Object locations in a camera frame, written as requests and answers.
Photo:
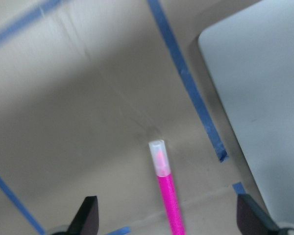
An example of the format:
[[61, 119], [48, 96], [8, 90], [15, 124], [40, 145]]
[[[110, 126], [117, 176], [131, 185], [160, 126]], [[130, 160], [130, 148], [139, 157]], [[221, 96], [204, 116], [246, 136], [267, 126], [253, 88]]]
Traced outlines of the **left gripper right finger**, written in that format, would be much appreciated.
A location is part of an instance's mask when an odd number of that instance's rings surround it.
[[277, 235], [279, 227], [249, 194], [237, 196], [237, 226], [243, 235]]

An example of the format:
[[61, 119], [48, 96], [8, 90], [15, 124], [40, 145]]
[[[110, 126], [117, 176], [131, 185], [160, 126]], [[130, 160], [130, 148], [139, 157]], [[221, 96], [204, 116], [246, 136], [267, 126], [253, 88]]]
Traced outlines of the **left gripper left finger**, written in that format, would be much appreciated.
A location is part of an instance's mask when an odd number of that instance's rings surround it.
[[68, 227], [69, 235], [97, 235], [99, 230], [98, 198], [85, 197]]

